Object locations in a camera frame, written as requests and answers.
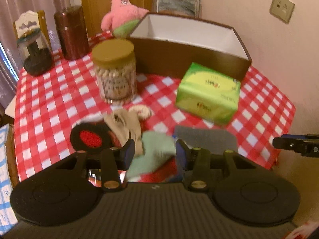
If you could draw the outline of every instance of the power outlet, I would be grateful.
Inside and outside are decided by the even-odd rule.
[[[270,14],[285,23],[289,23],[295,4],[289,0],[272,0]]]

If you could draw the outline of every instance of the beige sock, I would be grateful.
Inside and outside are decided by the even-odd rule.
[[[128,112],[126,109],[118,109],[111,114],[104,116],[105,123],[116,135],[121,145],[124,146],[127,140],[135,142],[135,155],[143,154],[141,141],[141,125],[136,111]]]

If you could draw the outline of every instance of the open box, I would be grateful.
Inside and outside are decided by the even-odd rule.
[[[234,28],[201,19],[148,13],[127,39],[142,73],[182,78],[196,62],[242,81],[252,62]]]

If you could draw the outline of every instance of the green tissue package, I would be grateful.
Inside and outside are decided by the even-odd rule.
[[[238,109],[240,82],[192,63],[184,75],[175,105],[216,124],[225,125]]]

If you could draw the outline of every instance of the blue and white checkered cushion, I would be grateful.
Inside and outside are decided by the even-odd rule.
[[[5,147],[9,128],[8,124],[0,128],[0,235],[8,231],[17,222],[10,205],[12,185],[9,178]]]

